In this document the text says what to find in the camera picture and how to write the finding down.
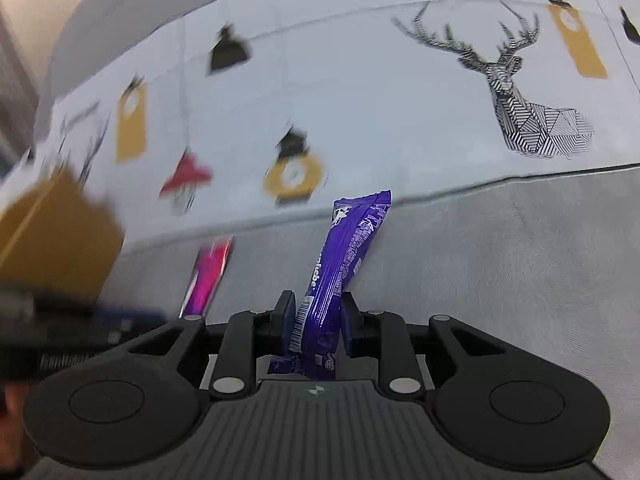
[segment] white circle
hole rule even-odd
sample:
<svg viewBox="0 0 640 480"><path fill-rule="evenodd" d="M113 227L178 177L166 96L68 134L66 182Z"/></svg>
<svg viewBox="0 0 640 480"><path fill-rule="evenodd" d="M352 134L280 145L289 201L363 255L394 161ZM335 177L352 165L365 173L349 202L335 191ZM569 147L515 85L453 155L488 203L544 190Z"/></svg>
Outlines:
<svg viewBox="0 0 640 480"><path fill-rule="evenodd" d="M282 170L282 183L289 189L300 186L305 181L306 167L297 159L287 161Z"/></svg>
<svg viewBox="0 0 640 480"><path fill-rule="evenodd" d="M389 389L396 394L414 394L421 384L411 377L398 377L389 383Z"/></svg>
<svg viewBox="0 0 640 480"><path fill-rule="evenodd" d="M560 11L560 21L566 28L572 30L573 32L580 28L580 23L578 23L578 20L576 20L566 9L562 9Z"/></svg>
<svg viewBox="0 0 640 480"><path fill-rule="evenodd" d="M237 377L222 377L213 383L213 389L221 394L236 394L244 388L244 381Z"/></svg>
<svg viewBox="0 0 640 480"><path fill-rule="evenodd" d="M127 115L131 115L138 108L138 104L140 102L140 97L138 97L137 89L133 89L127 95L127 98L124 99L124 113Z"/></svg>

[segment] yellow lamp print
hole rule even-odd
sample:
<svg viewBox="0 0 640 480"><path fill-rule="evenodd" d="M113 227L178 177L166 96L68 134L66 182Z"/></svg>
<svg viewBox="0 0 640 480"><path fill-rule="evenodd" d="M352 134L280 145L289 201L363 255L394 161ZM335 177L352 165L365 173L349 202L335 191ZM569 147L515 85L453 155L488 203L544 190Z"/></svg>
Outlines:
<svg viewBox="0 0 640 480"><path fill-rule="evenodd" d="M607 69L593 45L580 11L563 0L549 0L547 6L569 56L582 77L607 78Z"/></svg>
<svg viewBox="0 0 640 480"><path fill-rule="evenodd" d="M264 190L276 197L278 205L307 202L320 184L322 165L308 152L305 138L292 126L278 143L278 160L264 177Z"/></svg>
<svg viewBox="0 0 640 480"><path fill-rule="evenodd" d="M116 163L138 158L146 150L146 83L135 76L118 100Z"/></svg>

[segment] ribbed gray panel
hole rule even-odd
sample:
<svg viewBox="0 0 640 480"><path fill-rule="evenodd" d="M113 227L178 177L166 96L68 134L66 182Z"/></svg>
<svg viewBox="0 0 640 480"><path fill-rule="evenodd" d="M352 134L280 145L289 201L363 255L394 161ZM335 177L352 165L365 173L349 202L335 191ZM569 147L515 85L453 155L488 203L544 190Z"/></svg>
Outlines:
<svg viewBox="0 0 640 480"><path fill-rule="evenodd" d="M314 395L316 384L326 391ZM42 460L28 480L421 479L602 480L583 464L561 472L497 470L452 448L414 402L385 399L370 381L265 381L253 397L215 404L177 449L121 471Z"/></svg>

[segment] brown cardboard box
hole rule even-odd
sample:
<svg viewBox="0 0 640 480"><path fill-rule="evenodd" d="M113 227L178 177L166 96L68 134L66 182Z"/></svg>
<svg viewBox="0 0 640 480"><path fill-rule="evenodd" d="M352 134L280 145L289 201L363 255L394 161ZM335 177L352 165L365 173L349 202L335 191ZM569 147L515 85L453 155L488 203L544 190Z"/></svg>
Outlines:
<svg viewBox="0 0 640 480"><path fill-rule="evenodd" d="M95 301L123 239L108 211L57 171L0 217L0 282Z"/></svg>

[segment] geometric deer print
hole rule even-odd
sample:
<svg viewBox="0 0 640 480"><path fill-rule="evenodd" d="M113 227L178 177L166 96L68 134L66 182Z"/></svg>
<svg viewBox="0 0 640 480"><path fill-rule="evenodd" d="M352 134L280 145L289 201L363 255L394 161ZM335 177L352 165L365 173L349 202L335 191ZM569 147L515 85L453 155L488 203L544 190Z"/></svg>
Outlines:
<svg viewBox="0 0 640 480"><path fill-rule="evenodd" d="M471 44L456 40L449 24L444 28L444 40L440 40L435 33L427 32L422 25L422 16L428 2L414 18L414 30L407 29L397 18L394 23L425 46L458 54L458 60L465 68L486 77L495 116L510 150L539 158L551 158L560 153L570 157L589 151L594 130L580 112L572 108L555 109L530 103L514 85L512 77L522 68L522 58L515 54L538 40L540 22L538 15L534 14L534 27L531 28L521 15L504 2L502 4L516 16L522 30L519 31L520 37L516 38L500 22L508 40L498 46L500 57L496 62L485 61Z"/></svg>

